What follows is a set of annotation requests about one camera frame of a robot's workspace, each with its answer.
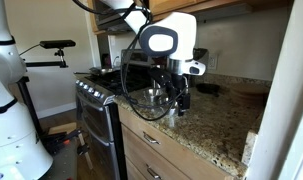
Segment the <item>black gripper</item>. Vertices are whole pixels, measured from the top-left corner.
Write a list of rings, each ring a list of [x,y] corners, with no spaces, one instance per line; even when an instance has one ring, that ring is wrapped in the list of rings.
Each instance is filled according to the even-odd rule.
[[[185,77],[157,67],[152,67],[148,73],[161,88],[166,90],[170,99],[178,100],[178,115],[183,116],[190,108],[190,94],[186,92]]]

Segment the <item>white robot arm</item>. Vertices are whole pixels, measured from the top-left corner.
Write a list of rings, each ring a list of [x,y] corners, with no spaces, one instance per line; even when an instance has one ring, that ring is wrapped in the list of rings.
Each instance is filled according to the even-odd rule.
[[[169,91],[169,104],[178,105],[182,116],[190,108],[187,75],[201,76],[206,66],[194,59],[196,18],[183,12],[172,12],[166,18],[153,23],[151,11],[138,6],[134,0],[102,0],[117,12],[136,33],[134,42],[152,58],[167,57],[167,69],[152,67],[149,75],[161,87]]]

